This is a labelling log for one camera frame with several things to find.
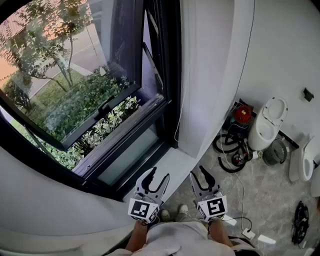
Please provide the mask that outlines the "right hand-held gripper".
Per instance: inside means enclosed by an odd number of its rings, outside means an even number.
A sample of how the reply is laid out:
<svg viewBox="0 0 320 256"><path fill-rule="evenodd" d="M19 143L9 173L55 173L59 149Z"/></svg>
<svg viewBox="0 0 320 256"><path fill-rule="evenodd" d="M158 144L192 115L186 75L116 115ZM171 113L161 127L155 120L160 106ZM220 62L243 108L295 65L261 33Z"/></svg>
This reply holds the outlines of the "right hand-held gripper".
<svg viewBox="0 0 320 256"><path fill-rule="evenodd" d="M216 179L202 166L200 172L204 177L204 183L200 183L197 176L191 171L189 179L196 200L194 204L204 222L222 219L228 212L227 197L222 194L220 185Z"/></svg>

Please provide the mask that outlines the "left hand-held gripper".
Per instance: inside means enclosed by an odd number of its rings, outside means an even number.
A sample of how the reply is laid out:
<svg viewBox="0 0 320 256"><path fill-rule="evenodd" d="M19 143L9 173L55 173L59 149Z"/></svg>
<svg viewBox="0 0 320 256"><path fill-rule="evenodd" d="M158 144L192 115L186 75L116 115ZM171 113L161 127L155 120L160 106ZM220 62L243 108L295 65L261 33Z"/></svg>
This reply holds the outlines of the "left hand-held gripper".
<svg viewBox="0 0 320 256"><path fill-rule="evenodd" d="M129 201L128 215L137 221L152 223L163 203L162 197L166 192L170 181L170 175L167 174L160 182L158 188L150 191L149 186L153 181L157 167L145 171L136 181L136 191L133 198Z"/></svg>

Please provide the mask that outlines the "person's left forearm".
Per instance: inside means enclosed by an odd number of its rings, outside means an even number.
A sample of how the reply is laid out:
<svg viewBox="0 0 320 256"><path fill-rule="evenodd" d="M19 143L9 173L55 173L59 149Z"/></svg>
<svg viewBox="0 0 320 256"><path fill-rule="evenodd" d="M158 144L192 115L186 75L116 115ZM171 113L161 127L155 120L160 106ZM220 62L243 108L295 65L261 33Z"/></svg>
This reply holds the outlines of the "person's left forearm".
<svg viewBox="0 0 320 256"><path fill-rule="evenodd" d="M143 248L147 241L148 225L142 221L136 221L130 239L125 247L132 253Z"/></svg>

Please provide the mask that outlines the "person's right forearm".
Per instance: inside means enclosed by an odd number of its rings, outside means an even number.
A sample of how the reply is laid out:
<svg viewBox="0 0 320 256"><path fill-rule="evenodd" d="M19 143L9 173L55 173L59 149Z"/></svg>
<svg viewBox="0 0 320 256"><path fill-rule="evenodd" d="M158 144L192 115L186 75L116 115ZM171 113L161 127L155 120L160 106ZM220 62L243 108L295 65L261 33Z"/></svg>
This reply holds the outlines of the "person's right forearm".
<svg viewBox="0 0 320 256"><path fill-rule="evenodd" d="M225 230L223 221L221 219L215 219L209 223L209 236L216 242L224 244L230 248L234 245L228 237Z"/></svg>

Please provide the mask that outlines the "small white paper tag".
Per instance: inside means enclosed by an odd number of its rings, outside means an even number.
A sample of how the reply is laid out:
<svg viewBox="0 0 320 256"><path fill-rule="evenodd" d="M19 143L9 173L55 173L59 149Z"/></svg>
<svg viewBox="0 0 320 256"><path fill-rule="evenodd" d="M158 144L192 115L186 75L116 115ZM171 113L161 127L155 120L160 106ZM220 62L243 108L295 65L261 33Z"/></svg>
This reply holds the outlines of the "small white paper tag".
<svg viewBox="0 0 320 256"><path fill-rule="evenodd" d="M222 221L228 223L229 225L232 225L232 226L235 226L237 224L237 221L235 218L232 218L228 215L224 215L223 218L222 218Z"/></svg>

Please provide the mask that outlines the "person's white shirt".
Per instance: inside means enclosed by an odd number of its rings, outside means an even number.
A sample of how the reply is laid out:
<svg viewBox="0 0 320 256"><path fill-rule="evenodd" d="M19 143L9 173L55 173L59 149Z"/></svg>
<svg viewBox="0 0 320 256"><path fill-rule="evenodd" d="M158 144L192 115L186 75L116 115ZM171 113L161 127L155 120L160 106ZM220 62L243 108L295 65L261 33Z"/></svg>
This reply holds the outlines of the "person's white shirt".
<svg viewBox="0 0 320 256"><path fill-rule="evenodd" d="M131 252L119 248L107 256L263 256L249 243L229 239L233 247L214 241L200 221L183 217L148 229L142 249Z"/></svg>

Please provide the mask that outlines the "white power strip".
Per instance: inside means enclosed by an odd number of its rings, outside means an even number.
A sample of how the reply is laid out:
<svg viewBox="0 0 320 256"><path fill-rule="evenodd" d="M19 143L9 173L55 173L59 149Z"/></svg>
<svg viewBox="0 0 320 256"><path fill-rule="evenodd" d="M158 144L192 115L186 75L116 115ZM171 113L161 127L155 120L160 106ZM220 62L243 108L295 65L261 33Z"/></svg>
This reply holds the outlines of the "white power strip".
<svg viewBox="0 0 320 256"><path fill-rule="evenodd" d="M252 232L250 229L245 228L242 231L242 235L245 236L246 238L248 238L249 240L252 240L256 234L254 232Z"/></svg>

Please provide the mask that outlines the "white paper sheet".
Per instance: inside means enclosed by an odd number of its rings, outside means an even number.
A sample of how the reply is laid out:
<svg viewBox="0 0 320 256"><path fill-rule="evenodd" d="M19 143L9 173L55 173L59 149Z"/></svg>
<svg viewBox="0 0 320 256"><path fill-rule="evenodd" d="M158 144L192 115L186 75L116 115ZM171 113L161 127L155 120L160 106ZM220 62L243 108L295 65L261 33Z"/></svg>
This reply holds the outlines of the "white paper sheet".
<svg viewBox="0 0 320 256"><path fill-rule="evenodd" d="M266 243L266 244L270 244L270 245L276 244L276 240L274 240L274 239L272 239L270 237L267 237L267 236L265 236L263 234L259 235L258 241Z"/></svg>

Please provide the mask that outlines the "white round toilet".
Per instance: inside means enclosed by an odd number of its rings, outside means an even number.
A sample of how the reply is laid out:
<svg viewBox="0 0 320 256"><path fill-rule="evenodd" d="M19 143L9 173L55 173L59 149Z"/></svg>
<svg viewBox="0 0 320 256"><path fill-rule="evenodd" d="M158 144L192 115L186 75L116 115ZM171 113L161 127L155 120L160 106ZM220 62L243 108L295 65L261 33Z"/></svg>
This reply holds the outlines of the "white round toilet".
<svg viewBox="0 0 320 256"><path fill-rule="evenodd" d="M256 114L248 134L248 146L262 151L275 140L288 114L288 104L282 97L272 97Z"/></svg>

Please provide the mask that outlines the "grey round fan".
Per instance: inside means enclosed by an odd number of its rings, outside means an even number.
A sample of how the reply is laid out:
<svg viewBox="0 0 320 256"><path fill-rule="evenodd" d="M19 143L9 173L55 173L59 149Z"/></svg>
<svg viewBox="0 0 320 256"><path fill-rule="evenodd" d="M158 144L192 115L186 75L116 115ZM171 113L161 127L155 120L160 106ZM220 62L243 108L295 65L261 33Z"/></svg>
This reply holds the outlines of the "grey round fan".
<svg viewBox="0 0 320 256"><path fill-rule="evenodd" d="M283 164L287 159L288 150L281 139L275 139L263 152L262 159L268 166Z"/></svg>

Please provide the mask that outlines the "red vacuum cleaner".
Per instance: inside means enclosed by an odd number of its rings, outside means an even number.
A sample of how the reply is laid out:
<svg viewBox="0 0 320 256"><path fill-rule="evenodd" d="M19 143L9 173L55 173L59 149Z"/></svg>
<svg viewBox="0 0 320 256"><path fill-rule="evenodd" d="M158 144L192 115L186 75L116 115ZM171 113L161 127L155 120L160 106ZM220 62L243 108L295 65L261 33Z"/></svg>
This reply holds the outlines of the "red vacuum cleaner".
<svg viewBox="0 0 320 256"><path fill-rule="evenodd" d="M252 123L252 112L253 109L246 104L236 107L235 110L231 112L227 134L239 139L247 138L249 127Z"/></svg>

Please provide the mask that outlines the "black baseboard strip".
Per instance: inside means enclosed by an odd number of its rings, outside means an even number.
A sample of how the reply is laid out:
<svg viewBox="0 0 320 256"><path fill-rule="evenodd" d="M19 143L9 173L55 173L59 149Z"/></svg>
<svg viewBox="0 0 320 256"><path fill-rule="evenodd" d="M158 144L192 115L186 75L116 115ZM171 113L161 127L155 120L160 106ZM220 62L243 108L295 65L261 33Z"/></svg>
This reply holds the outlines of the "black baseboard strip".
<svg viewBox="0 0 320 256"><path fill-rule="evenodd" d="M299 148L299 145L294 140L292 140L289 136L283 133L281 130L278 132L278 135L283 137L287 142L289 142L296 149Z"/></svg>

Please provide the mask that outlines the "white elongated toilet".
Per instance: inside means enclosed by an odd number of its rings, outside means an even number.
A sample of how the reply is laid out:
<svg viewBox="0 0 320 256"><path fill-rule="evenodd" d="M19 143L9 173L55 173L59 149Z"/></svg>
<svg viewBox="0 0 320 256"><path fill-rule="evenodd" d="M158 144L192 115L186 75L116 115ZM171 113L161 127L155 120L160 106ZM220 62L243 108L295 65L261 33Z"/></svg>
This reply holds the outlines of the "white elongated toilet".
<svg viewBox="0 0 320 256"><path fill-rule="evenodd" d="M320 156L320 140L310 134L306 135L299 147L290 155L290 181L309 181L314 171L314 161L318 156Z"/></svg>

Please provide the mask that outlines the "green shrubs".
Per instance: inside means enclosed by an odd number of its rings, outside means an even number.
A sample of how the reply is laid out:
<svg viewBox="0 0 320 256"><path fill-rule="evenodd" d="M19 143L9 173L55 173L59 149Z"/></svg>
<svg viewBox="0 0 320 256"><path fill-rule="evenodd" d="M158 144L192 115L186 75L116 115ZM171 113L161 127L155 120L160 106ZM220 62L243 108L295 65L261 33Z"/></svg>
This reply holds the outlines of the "green shrubs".
<svg viewBox="0 0 320 256"><path fill-rule="evenodd" d="M115 78L109 73L101 75L99 69L95 69L88 76L72 71L71 77L74 84L68 91L61 88L65 79L62 74L58 74L54 81L48 82L29 98L31 78L21 77L16 73L0 86L0 90L36 125L62 142L103 102L130 85L125 76ZM67 151L53 147L36 135L31 136L15 119L9 123L38 150L48 151L58 163L72 170L139 107L139 99L135 96L127 97L86 131Z"/></svg>

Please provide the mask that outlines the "black open window sash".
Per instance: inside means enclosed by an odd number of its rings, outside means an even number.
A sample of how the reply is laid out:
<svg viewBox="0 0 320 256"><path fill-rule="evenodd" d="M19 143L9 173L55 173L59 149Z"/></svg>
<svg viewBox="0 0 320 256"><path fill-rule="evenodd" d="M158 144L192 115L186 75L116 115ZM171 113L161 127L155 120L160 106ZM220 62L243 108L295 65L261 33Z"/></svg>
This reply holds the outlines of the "black open window sash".
<svg viewBox="0 0 320 256"><path fill-rule="evenodd" d="M6 0L0 5L0 34L15 35L22 31L22 28L14 23L14 19L18 17L15 13L30 1L32 0ZM106 111L108 114L141 86L144 0L87 0L87 5L90 11L90 24L94 23L96 27L105 56L106 73L117 79L125 76L129 81L129 87L114 96L115 98L108 103L110 106L110 110ZM74 35L70 66L71 72L76 71L82 76L89 76L98 69L86 27ZM19 73L22 78L26 77L0 56L0 86L16 73ZM48 82L50 80L31 78L29 98L37 94ZM105 116L95 119L98 113L96 110L63 141L58 141L22 113L1 90L0 110L5 111L34 135L60 150L68 149Z"/></svg>

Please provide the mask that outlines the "thin-trunk tree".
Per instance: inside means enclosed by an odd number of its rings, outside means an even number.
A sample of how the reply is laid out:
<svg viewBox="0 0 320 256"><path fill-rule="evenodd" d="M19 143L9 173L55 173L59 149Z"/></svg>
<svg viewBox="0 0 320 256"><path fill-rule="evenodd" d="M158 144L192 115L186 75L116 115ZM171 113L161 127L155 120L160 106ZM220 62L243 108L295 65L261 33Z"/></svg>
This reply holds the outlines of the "thin-trunk tree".
<svg viewBox="0 0 320 256"><path fill-rule="evenodd" d="M67 92L74 85L74 36L91 22L87 0L31 0L15 14L22 30L0 33L0 57L24 77L53 81Z"/></svg>

